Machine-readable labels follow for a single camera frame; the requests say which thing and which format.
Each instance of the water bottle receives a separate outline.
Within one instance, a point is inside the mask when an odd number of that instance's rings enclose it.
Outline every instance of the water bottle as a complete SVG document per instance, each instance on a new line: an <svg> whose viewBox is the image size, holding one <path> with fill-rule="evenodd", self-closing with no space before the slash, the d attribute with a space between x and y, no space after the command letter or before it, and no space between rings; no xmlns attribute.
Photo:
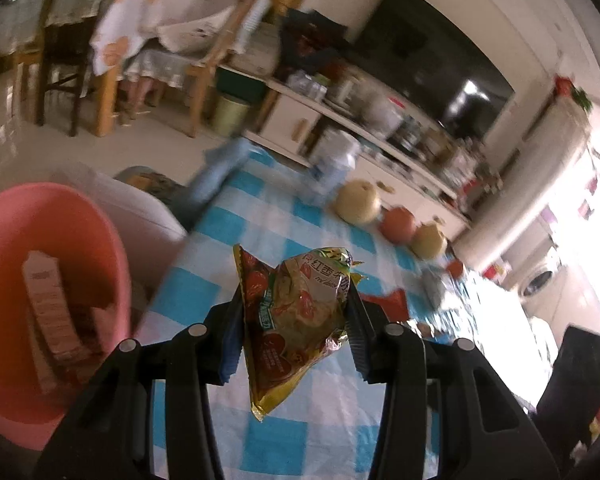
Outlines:
<svg viewBox="0 0 600 480"><path fill-rule="evenodd" d="M360 143L342 130L328 128L309 158L300 179L299 196L307 205L323 207L356 167Z"/></svg>

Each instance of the snack package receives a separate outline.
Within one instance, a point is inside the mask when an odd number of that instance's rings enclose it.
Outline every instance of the snack package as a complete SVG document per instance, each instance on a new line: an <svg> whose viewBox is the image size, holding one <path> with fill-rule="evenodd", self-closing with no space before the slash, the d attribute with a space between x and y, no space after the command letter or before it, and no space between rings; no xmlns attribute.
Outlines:
<svg viewBox="0 0 600 480"><path fill-rule="evenodd" d="M262 421L310 366L347 339L344 306L354 264L349 251L323 248L275 269L234 247L244 303L244 352L251 411Z"/></svg>

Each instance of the trash can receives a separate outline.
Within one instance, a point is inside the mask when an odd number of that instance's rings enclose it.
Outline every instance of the trash can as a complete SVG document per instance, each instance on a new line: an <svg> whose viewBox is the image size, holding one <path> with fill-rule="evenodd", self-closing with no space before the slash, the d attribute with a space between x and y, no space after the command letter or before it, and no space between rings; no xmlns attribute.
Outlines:
<svg viewBox="0 0 600 480"><path fill-rule="evenodd" d="M250 106L236 97L221 95L211 124L213 131L220 136L231 137L242 126Z"/></svg>
<svg viewBox="0 0 600 480"><path fill-rule="evenodd" d="M85 304L114 306L105 354L129 336L130 277L115 227L77 191L38 183L0 193L0 434L40 450L65 406L41 393L32 360L22 277L31 250L58 258L64 289Z"/></svg>

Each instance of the television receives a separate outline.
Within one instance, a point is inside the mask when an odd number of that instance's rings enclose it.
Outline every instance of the television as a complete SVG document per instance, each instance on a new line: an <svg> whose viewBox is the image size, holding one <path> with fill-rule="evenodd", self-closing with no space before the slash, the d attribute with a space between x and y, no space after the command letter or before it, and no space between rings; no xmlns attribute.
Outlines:
<svg viewBox="0 0 600 480"><path fill-rule="evenodd" d="M346 57L456 138L483 138L513 94L474 42L425 0L382 0Z"/></svg>

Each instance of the blue and white tablecloth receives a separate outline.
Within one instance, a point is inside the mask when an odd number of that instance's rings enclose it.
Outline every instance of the blue and white tablecloth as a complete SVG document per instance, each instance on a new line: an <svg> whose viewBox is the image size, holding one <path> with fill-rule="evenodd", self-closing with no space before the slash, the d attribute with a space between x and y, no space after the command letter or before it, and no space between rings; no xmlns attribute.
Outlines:
<svg viewBox="0 0 600 480"><path fill-rule="evenodd" d="M142 344L170 339L184 327L202 322L213 305L231 300L238 285L234 244L241 244L273 267L313 248L345 247L355 260L364 262L356 268L366 276L358 287L360 292L385 295L399 286L407 291L411 316L430 317L419 279L422 264L404 248L389 244L375 228L365 231L345 224L328 210L304 205L295 194L298 183L295 171L265 153L253 153L190 234L142 320L137 339ZM505 318L504 322L509 325L506 331L518 330L524 339L526 319L519 304L518 310L509 316L513 321ZM454 336L476 339L480 323L473 315L448 322ZM522 362L533 360L532 352L538 358L528 324L526 331L531 342L523 341L522 346L528 348L519 356ZM507 338L499 333L496 339L502 341L497 343L504 347L502 354L511 354ZM368 476L384 385L362 380L348 345L309 370L291 396L262 423L250 411L244 357L229 383L221 388L209 386L208 396L227 480L349 480ZM425 478L437 473L436 433L436 414L429 413ZM166 477L164 439L164 384L158 383L155 473Z"/></svg>

